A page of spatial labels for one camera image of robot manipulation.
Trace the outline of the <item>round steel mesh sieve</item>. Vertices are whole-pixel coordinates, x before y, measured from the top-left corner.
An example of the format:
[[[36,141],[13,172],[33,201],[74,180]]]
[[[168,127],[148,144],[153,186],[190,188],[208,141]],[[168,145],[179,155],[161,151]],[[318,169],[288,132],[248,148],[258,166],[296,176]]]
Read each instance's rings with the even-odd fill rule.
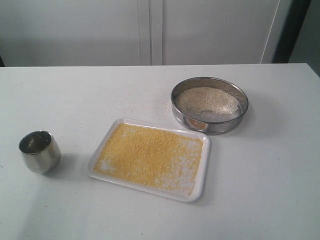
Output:
[[[238,110],[232,114],[218,114],[212,111],[200,113],[181,111],[175,102],[176,97],[185,90],[198,87],[215,88],[230,94],[236,99]],[[172,113],[179,124],[207,135],[219,135],[234,130],[242,122],[249,108],[249,100],[238,86],[216,77],[193,77],[183,80],[171,91],[170,100]]]

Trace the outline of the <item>stainless steel cup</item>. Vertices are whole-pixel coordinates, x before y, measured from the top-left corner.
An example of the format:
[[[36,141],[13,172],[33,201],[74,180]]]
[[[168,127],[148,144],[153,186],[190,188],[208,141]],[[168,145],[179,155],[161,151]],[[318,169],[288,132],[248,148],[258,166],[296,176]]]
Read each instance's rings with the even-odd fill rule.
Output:
[[[45,174],[61,161],[61,150],[53,135],[45,130],[33,131],[24,136],[18,149],[26,167],[33,173]]]

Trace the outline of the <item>yellow grain mixture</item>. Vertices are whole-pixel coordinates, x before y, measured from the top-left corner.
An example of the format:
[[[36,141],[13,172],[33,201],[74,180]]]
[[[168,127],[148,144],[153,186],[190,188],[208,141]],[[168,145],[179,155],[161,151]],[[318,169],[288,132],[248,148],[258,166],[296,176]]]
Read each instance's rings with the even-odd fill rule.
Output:
[[[238,110],[238,102],[227,92],[212,87],[194,87],[179,94],[175,103],[182,111],[215,114],[233,114]]]

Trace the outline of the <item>yellow millet grains in tray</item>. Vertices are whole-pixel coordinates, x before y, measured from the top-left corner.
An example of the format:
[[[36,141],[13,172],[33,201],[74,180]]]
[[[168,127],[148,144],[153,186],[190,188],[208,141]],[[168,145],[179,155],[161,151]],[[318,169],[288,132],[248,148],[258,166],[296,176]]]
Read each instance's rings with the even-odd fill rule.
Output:
[[[102,148],[93,171],[188,196],[196,183],[202,148],[199,138],[120,123]]]

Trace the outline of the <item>white plastic tray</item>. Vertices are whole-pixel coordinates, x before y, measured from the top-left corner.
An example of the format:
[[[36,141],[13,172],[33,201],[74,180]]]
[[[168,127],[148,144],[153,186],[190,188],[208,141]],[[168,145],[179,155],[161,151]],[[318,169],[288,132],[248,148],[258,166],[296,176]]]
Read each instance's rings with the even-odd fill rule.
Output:
[[[88,163],[92,178],[193,202],[203,191],[211,140],[203,133],[122,118]]]

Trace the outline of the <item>white cabinet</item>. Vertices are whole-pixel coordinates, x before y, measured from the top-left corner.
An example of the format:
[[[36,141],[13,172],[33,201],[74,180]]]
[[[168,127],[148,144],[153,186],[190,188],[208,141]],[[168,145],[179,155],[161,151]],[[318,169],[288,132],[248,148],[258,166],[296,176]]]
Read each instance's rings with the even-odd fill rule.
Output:
[[[270,63],[290,0],[3,0],[8,67]]]

